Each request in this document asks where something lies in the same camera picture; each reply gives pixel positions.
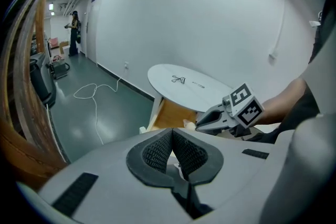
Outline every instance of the human arm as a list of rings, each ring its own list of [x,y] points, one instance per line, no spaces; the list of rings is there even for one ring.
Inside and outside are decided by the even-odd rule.
[[[76,29],[76,28],[77,28],[77,20],[75,20],[74,25],[70,25],[70,24],[68,24],[68,27],[67,27],[67,28]]]
[[[283,121],[287,113],[303,96],[306,83],[302,78],[294,79],[277,96],[265,101],[262,105],[265,109],[257,124],[273,124]]]

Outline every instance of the woman with long hair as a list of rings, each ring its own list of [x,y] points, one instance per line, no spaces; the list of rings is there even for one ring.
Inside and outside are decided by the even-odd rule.
[[[71,28],[71,36],[70,36],[70,49],[69,49],[69,56],[74,56],[78,54],[78,49],[76,45],[77,39],[77,30],[78,30],[78,12],[75,10],[72,12],[72,23],[71,25],[68,24],[66,28]]]

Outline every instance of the white cable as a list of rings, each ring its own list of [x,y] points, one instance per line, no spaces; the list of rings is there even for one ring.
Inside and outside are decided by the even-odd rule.
[[[90,84],[87,84],[87,85],[83,86],[82,88],[80,88],[80,89],[79,89],[77,92],[75,92],[74,95],[73,95],[73,97],[75,97],[76,99],[91,99],[91,98],[93,99],[94,104],[96,105],[96,133],[97,133],[97,135],[98,135],[98,137],[99,137],[99,139],[100,139],[101,144],[104,144],[104,143],[103,143],[103,140],[101,139],[101,137],[100,137],[100,135],[99,135],[99,132],[98,132],[98,129],[97,129],[97,125],[98,125],[98,114],[97,114],[97,102],[96,102],[96,100],[95,100],[96,91],[97,91],[97,89],[98,89],[99,87],[106,86],[106,87],[109,87],[112,91],[117,92],[117,91],[118,91],[119,80],[121,80],[121,77],[117,80],[117,89],[116,89],[116,90],[115,90],[114,88],[112,88],[111,86],[108,86],[108,85],[106,85],[106,84],[102,84],[102,85],[97,86],[97,84],[95,84],[95,83],[90,83]],[[78,93],[81,89],[84,89],[85,87],[90,86],[90,85],[94,85],[94,86],[95,86],[95,89],[94,89],[94,91],[93,91],[93,95],[92,95],[92,96],[90,96],[90,97],[77,97],[77,96],[76,96],[76,93]]]
[[[282,29],[283,29],[283,24],[284,24],[284,21],[285,21],[285,13],[286,13],[286,1],[287,0],[283,0],[283,7],[282,7],[282,17],[281,17],[281,22],[280,22],[280,26],[279,26],[279,32],[278,32],[278,35],[277,35],[277,40],[271,50],[271,53],[270,55],[272,55],[278,48],[279,46],[279,41],[280,41],[280,37],[281,37],[281,33],[282,33]]]

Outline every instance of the black pants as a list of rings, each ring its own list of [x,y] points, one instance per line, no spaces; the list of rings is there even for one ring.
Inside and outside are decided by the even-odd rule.
[[[69,54],[71,56],[78,54],[76,39],[77,39],[77,30],[72,29],[71,36],[70,36],[70,49],[69,49]]]

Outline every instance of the cardboard box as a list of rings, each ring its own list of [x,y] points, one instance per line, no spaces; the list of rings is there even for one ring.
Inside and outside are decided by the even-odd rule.
[[[69,42],[68,41],[63,41],[59,44],[59,51],[61,54],[64,54],[63,47],[68,46]]]

